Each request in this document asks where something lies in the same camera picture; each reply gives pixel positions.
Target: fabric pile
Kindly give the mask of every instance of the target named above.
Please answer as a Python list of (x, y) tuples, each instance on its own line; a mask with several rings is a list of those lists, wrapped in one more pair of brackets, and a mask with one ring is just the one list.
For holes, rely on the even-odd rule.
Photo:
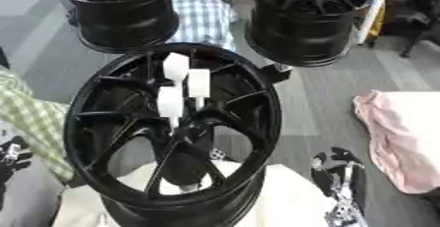
[(440, 92), (372, 91), (354, 100), (372, 161), (408, 194), (440, 186)]

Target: blue plaid fabric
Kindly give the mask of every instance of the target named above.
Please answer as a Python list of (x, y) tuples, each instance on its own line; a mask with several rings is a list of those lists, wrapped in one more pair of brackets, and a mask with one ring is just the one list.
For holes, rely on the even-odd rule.
[(168, 42), (211, 44), (235, 51), (230, 24), (238, 16), (221, 0), (172, 0), (179, 15), (179, 28)]

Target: patterned fabric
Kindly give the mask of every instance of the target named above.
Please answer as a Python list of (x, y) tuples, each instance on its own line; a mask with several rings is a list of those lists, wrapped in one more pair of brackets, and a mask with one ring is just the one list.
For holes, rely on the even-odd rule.
[(62, 137), (67, 109), (67, 105), (33, 98), (23, 81), (0, 68), (0, 120), (23, 132), (33, 153), (62, 181), (74, 175), (64, 159)]
[(230, 24), (238, 16), (222, 0), (172, 0), (179, 28), (168, 42), (211, 44), (235, 51)]

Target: white pole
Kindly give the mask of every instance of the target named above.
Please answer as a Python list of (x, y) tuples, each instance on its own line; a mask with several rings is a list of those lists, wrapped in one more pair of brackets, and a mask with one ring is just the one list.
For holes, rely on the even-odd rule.
[(358, 36), (358, 44), (363, 44), (366, 40), (366, 37), (368, 36), (368, 33), (371, 29), (371, 26), (374, 23), (374, 20), (376, 19), (377, 14), (379, 13), (380, 7), (382, 7), (385, 0), (374, 0), (371, 7), (368, 10), (368, 13), (366, 14), (365, 20), (362, 23), (362, 26), (360, 27), (360, 32)]

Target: white plug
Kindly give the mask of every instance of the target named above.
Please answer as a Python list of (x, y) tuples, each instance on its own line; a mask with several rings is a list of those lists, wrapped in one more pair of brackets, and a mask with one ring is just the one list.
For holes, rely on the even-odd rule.
[(187, 77), (189, 70), (190, 58), (187, 56), (172, 52), (163, 61), (164, 76), (173, 81), (175, 86), (182, 87), (182, 81)]
[(204, 99), (210, 96), (211, 74), (207, 69), (190, 69), (188, 76), (188, 94), (195, 98), (197, 110), (204, 106)]
[(163, 86), (157, 96), (157, 109), (160, 117), (170, 120), (171, 130), (179, 128), (179, 118), (184, 116), (184, 97), (177, 86)]

